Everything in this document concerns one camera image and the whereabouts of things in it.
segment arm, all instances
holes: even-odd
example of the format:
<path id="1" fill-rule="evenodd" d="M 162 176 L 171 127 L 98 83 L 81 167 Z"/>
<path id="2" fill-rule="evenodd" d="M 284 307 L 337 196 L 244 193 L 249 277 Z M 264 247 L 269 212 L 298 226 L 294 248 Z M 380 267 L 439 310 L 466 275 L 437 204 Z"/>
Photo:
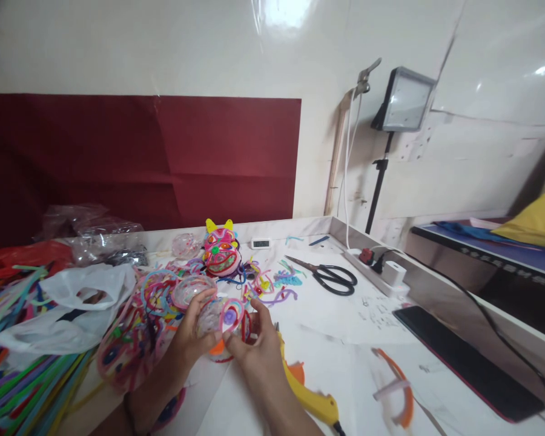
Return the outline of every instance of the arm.
<path id="1" fill-rule="evenodd" d="M 149 377 L 129 396 L 127 407 L 133 417 L 137 435 L 147 434 L 151 430 L 166 404 L 182 390 L 196 360 L 220 342 L 220 332 L 196 338 L 196 322 L 201 304 L 215 292 L 215 289 L 204 291 L 192 299 L 165 355 Z M 109 434 L 133 434 L 125 405 L 119 405 L 91 436 Z"/>
<path id="2" fill-rule="evenodd" d="M 268 422 L 272 436 L 322 436 L 323 433 L 292 392 L 285 376 L 280 340 L 271 315 L 259 299 L 250 301 L 257 310 L 253 325 L 259 333 L 254 345 L 224 334 L 226 347 L 238 361 L 248 389 Z"/>

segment white cable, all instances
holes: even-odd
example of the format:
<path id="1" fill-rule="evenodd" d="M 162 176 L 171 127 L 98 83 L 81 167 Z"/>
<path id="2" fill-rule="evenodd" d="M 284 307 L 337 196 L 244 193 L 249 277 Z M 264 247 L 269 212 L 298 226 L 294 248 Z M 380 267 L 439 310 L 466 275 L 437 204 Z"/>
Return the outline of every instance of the white cable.
<path id="1" fill-rule="evenodd" d="M 347 142 L 345 143 L 345 165 L 343 169 L 343 206 L 345 207 L 345 243 L 347 249 L 349 247 L 349 214 L 347 210 L 347 167 L 349 166 L 349 157 L 351 149 L 353 148 L 353 141 L 355 140 L 355 134 L 357 132 L 357 125 L 359 123 L 359 114 L 362 111 L 362 95 L 359 94 L 359 106 L 357 108 L 357 117 L 355 119 L 355 127 L 353 129 L 353 137 L 351 138 L 351 145 L 349 144 L 349 132 L 351 131 L 351 111 L 353 109 L 353 100 L 355 99 L 355 88 L 351 90 L 351 101 L 349 102 L 349 112 L 347 113 Z"/>

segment digital thermometer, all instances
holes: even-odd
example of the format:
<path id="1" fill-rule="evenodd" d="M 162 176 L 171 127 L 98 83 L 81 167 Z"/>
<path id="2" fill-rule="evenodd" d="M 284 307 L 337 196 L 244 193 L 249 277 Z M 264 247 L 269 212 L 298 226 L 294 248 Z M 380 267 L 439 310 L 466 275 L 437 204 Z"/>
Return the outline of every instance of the digital thermometer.
<path id="1" fill-rule="evenodd" d="M 252 249 L 269 249 L 270 247 L 270 238 L 252 238 L 250 241 L 250 248 Z"/>

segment scissors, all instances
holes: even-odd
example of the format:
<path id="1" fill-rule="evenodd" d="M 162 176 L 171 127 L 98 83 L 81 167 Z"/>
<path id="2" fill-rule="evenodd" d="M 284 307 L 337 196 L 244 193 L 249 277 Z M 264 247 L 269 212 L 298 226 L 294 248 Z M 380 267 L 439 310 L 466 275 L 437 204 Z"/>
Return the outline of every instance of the scissors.
<path id="1" fill-rule="evenodd" d="M 303 268 L 308 269 L 313 273 L 313 277 L 315 277 L 316 281 L 319 282 L 321 286 L 323 286 L 325 289 L 327 289 L 329 292 L 334 293 L 338 296 L 347 297 L 353 294 L 354 292 L 354 286 L 357 284 L 357 278 L 353 274 L 351 274 L 350 271 L 348 271 L 345 268 L 342 268 L 341 266 L 335 266 L 335 265 L 312 265 L 310 263 L 303 262 L 302 260 L 295 259 L 291 256 L 285 256 L 287 259 L 292 260 L 297 265 L 302 266 Z M 341 271 L 342 273 L 345 273 L 350 280 L 346 279 L 343 276 L 340 276 L 339 274 L 334 273 L 331 271 L 332 269 L 336 271 Z M 327 284 L 327 281 L 336 283 L 338 285 L 344 286 L 347 291 L 340 291 L 339 289 L 332 288 Z"/>

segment phone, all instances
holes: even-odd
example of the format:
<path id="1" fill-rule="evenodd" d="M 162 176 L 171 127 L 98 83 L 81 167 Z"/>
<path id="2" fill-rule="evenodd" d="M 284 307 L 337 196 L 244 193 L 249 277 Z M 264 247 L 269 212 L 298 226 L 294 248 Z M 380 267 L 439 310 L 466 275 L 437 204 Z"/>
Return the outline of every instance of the phone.
<path id="1" fill-rule="evenodd" d="M 412 306 L 393 313 L 504 420 L 518 423 L 545 409 L 539 398 L 423 308 Z"/>

